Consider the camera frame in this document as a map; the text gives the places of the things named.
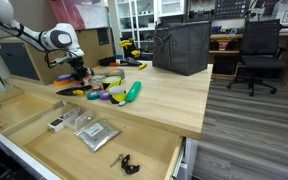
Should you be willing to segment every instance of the purple object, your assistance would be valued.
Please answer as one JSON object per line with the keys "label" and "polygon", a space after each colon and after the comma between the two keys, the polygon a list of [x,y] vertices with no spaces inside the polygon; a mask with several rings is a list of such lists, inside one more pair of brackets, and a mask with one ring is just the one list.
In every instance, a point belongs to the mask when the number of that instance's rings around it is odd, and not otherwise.
{"label": "purple object", "polygon": [[107,101],[110,99],[110,94],[107,91],[102,91],[100,93],[100,100]]}

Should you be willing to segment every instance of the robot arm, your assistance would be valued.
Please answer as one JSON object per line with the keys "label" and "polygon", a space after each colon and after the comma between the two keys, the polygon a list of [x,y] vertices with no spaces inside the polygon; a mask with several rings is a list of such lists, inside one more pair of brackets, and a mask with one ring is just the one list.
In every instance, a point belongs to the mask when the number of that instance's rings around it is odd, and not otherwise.
{"label": "robot arm", "polygon": [[87,73],[81,58],[84,52],[80,49],[72,25],[59,23],[49,31],[32,31],[14,19],[14,9],[9,0],[0,0],[0,29],[28,42],[39,51],[45,53],[54,50],[65,51],[64,57],[57,58],[52,62],[46,60],[49,68],[68,62],[74,68],[74,79],[83,85],[83,77]]}

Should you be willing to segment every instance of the clear plastic bag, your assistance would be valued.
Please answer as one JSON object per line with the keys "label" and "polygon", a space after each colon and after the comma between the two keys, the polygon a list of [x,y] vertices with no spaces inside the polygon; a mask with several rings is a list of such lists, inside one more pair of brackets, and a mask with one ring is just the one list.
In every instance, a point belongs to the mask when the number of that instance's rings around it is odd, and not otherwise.
{"label": "clear plastic bag", "polygon": [[83,140],[92,152],[96,152],[120,132],[121,130],[102,118],[75,132],[75,135]]}

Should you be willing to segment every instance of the office chair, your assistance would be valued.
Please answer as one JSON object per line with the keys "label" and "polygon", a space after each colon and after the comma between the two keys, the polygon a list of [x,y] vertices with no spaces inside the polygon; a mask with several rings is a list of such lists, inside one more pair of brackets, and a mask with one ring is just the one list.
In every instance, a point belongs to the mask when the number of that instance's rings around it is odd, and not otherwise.
{"label": "office chair", "polygon": [[250,71],[250,77],[236,77],[228,84],[228,89],[232,84],[248,83],[251,88],[250,96],[254,96],[255,84],[271,88],[271,94],[277,92],[275,87],[263,83],[262,79],[255,78],[255,74],[259,71],[278,70],[286,66],[284,61],[279,60],[282,52],[286,50],[278,47],[280,29],[279,19],[246,22],[239,57],[246,70]]}

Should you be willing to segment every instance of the black storage box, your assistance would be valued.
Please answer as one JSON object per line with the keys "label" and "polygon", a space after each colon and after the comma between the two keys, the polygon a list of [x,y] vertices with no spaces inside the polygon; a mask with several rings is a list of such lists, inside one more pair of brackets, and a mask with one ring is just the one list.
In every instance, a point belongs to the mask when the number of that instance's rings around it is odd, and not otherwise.
{"label": "black storage box", "polygon": [[156,26],[153,66],[186,76],[206,69],[210,32],[208,21]]}

